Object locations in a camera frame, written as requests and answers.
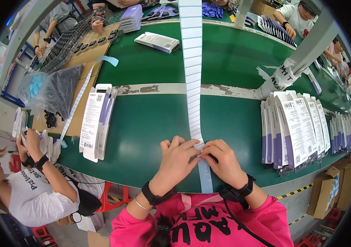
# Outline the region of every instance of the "silver bangle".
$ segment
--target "silver bangle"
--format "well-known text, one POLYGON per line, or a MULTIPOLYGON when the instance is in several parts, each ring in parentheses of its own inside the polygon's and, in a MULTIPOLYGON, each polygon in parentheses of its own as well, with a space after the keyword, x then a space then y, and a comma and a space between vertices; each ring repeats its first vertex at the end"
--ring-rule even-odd
POLYGON ((141 204, 139 204, 139 203, 138 203, 138 201, 137 201, 136 197, 137 197, 137 195, 135 195, 135 196, 134 196, 134 200, 135 200, 135 202, 137 203, 137 205, 138 205, 138 206, 140 206, 140 207, 142 207, 143 209, 148 210, 148 211, 153 210, 153 208, 151 208, 151 209, 147 209, 146 207, 141 206, 141 204))

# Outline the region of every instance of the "hair tie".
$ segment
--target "hair tie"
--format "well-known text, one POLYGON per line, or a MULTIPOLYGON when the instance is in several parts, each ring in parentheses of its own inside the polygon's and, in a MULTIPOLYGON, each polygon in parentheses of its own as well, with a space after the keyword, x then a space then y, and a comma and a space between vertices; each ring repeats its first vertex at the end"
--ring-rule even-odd
POLYGON ((170 228, 167 225, 158 225, 156 228, 158 231, 166 231, 169 232, 170 228))

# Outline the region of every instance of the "dark hair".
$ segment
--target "dark hair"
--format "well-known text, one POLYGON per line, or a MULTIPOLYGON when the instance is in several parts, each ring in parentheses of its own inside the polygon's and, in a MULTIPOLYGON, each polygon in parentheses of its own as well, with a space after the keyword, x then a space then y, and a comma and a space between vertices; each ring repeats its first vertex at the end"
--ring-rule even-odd
POLYGON ((151 247, 171 247, 170 244, 170 230, 173 227, 170 219, 160 214, 156 219, 157 233, 149 243, 151 247))

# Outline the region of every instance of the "barcode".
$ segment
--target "barcode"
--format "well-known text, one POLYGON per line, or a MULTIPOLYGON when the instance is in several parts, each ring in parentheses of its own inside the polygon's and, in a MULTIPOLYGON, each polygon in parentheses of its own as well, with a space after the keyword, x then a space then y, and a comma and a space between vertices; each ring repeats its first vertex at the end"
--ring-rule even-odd
POLYGON ((93 145, 90 145, 90 144, 88 144, 88 143, 85 142, 85 147, 93 148, 93 145))

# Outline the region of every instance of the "white t-shirt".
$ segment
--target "white t-shirt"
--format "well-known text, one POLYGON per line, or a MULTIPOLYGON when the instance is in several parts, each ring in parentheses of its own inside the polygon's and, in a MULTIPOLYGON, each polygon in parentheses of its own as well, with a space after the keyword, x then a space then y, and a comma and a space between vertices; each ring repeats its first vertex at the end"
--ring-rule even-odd
MULTIPOLYGON (((56 165, 55 167, 63 175, 67 174, 78 182, 100 183, 78 183, 78 187, 91 193, 98 199, 103 194, 104 183, 101 183, 104 182, 103 180, 81 174, 61 165, 56 165)), ((79 194, 73 203, 68 197, 54 192, 45 176, 35 168, 28 168, 10 174, 7 179, 12 186, 9 212, 25 226, 43 226, 75 213, 78 210, 80 202, 79 194)), ((78 191, 71 181, 69 183, 78 191)))
POLYGON ((310 32, 311 28, 314 26, 312 20, 305 21, 301 18, 299 14, 298 6, 287 4, 282 6, 276 11, 280 12, 295 32, 302 38, 304 38, 304 30, 306 29, 310 32))

